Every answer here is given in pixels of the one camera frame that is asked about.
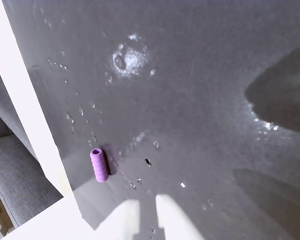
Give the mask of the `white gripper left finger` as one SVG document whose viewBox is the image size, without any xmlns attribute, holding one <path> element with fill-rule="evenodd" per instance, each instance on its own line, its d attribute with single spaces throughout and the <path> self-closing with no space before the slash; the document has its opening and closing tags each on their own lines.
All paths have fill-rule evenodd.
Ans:
<svg viewBox="0 0 300 240">
<path fill-rule="evenodd" d="M 140 202 L 128 199 L 118 205 L 95 230 L 96 240 L 133 240 L 140 232 Z"/>
</svg>

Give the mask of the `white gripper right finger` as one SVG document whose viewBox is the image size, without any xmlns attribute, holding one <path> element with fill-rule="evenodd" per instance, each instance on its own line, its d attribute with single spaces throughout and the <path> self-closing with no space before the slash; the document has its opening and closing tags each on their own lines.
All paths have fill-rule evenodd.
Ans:
<svg viewBox="0 0 300 240">
<path fill-rule="evenodd" d="M 178 203 L 167 194 L 155 197 L 158 227 L 166 240 L 204 240 L 200 231 Z"/>
</svg>

